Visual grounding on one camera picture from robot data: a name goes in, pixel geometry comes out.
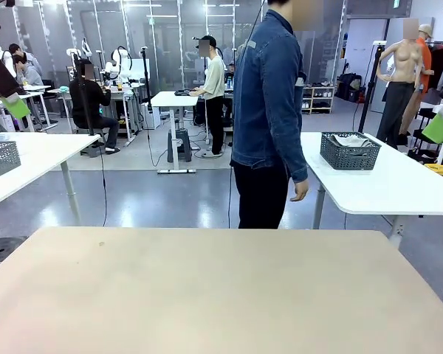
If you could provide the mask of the person's right hand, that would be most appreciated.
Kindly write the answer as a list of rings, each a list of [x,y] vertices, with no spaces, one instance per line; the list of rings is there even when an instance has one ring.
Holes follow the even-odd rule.
[[[294,187],[295,187],[295,195],[290,198],[290,201],[291,202],[302,201],[306,197],[309,191],[308,180],[305,179],[304,181],[295,182]]]

